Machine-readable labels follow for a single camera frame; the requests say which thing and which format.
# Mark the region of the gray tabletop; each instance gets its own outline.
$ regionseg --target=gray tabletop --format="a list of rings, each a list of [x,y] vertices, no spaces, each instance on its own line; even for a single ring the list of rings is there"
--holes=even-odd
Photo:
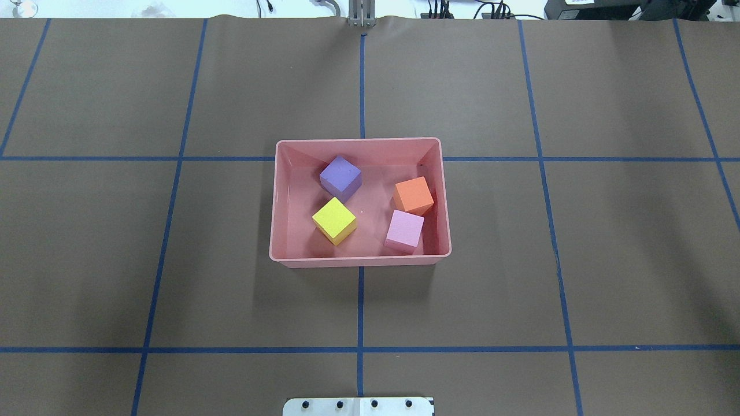
[[[0,21],[0,413],[740,414],[740,26]],[[436,266],[269,259],[275,143],[436,136]]]

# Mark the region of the pink plastic container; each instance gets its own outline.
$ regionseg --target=pink plastic container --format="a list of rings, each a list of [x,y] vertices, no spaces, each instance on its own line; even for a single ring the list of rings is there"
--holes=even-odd
[[[311,215],[332,196],[319,174],[342,155],[362,170],[363,184],[346,206],[357,229],[334,246]],[[398,182],[426,178],[434,206],[424,215],[422,237],[411,255],[383,246]],[[452,251],[442,145],[438,138],[283,140],[275,147],[270,258],[288,267],[435,264]]]

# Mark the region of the purple cube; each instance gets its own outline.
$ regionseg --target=purple cube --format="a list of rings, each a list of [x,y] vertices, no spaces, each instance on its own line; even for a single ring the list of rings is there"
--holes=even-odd
[[[342,156],[337,156],[319,175],[321,186],[342,204],[363,184],[362,172]]]
[[[419,246],[424,217],[394,209],[386,236],[386,247],[413,254]]]

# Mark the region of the toy block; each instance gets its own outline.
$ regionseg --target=toy block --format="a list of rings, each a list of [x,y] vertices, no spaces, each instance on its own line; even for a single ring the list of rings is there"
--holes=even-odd
[[[424,215],[434,205],[423,176],[396,184],[393,201],[396,209],[414,215]]]
[[[337,156],[319,175],[321,186],[346,203],[363,184],[362,172],[342,156]]]
[[[385,246],[412,254],[419,246],[424,217],[395,209],[388,228]]]
[[[357,228],[357,218],[334,197],[313,215],[316,227],[338,246]]]

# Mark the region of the yellow cube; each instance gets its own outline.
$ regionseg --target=yellow cube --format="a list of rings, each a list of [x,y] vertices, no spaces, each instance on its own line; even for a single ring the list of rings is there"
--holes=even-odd
[[[357,217],[336,198],[327,202],[312,218],[316,227],[335,246],[357,228]]]

